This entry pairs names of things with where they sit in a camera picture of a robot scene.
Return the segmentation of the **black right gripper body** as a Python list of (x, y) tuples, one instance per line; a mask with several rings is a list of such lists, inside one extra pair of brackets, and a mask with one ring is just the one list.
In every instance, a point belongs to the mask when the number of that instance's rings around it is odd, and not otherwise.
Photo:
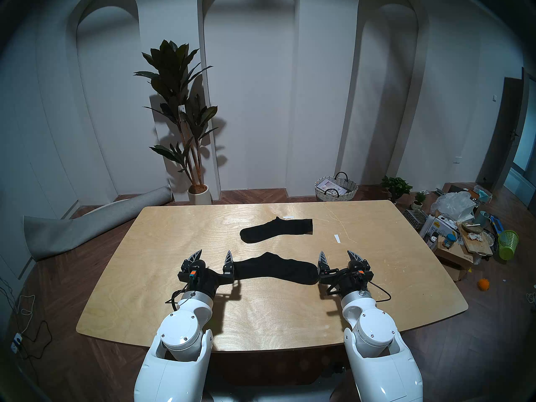
[(350, 260), (346, 268), (330, 269), (329, 266), (318, 266), (320, 285), (327, 285), (327, 296), (338, 295), (344, 298), (352, 292), (368, 291), (368, 283), (373, 279), (373, 272), (366, 259), (362, 262)]

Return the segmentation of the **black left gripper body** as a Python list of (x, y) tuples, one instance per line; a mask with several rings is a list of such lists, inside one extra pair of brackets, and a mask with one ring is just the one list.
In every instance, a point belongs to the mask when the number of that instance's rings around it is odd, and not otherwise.
[(177, 276), (181, 282), (186, 283), (187, 291), (200, 292), (214, 298), (220, 286), (233, 284), (234, 272), (232, 260), (224, 264), (223, 273), (219, 274), (206, 267), (203, 260), (195, 258), (194, 261), (185, 259)]

